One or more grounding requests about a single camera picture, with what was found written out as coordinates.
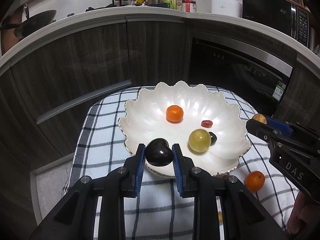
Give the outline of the person's right hand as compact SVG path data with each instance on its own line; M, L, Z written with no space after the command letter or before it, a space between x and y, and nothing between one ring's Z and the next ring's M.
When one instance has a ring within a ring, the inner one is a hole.
M319 206L309 204L306 196L299 191L287 222L286 233L288 235L297 234L302 227L302 223L310 224L317 213L319 213Z

